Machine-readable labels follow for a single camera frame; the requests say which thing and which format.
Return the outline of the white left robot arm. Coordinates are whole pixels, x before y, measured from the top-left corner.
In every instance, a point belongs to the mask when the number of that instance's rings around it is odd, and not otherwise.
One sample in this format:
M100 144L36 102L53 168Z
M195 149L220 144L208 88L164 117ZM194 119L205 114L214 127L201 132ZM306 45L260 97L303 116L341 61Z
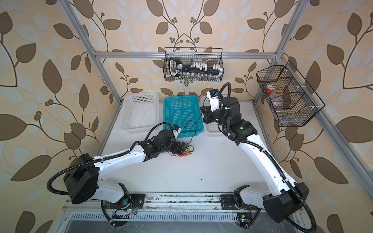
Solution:
M161 153L183 155L187 144L177 140L181 131L178 125L169 125L154 137L147 135L143 141L135 141L127 150L95 157L83 154L68 168L53 175L47 182L47 189L69 196L73 204L100 200L122 205L130 199L125 185L106 182L103 178L127 166L157 158Z

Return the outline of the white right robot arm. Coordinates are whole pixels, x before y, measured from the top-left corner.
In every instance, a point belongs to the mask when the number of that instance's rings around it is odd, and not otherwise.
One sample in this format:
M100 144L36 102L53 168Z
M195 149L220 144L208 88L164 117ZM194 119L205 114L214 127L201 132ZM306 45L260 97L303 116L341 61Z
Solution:
M231 97L231 92L231 83L207 92L210 104L200 108L203 122L215 122L219 131L249 156L269 188L268 192L259 192L249 185L237 188L234 193L237 208L254 205L264 209L277 223L286 220L303 233L316 232L316 219L306 204L309 188L297 183L270 154L255 127L242 119L240 104Z

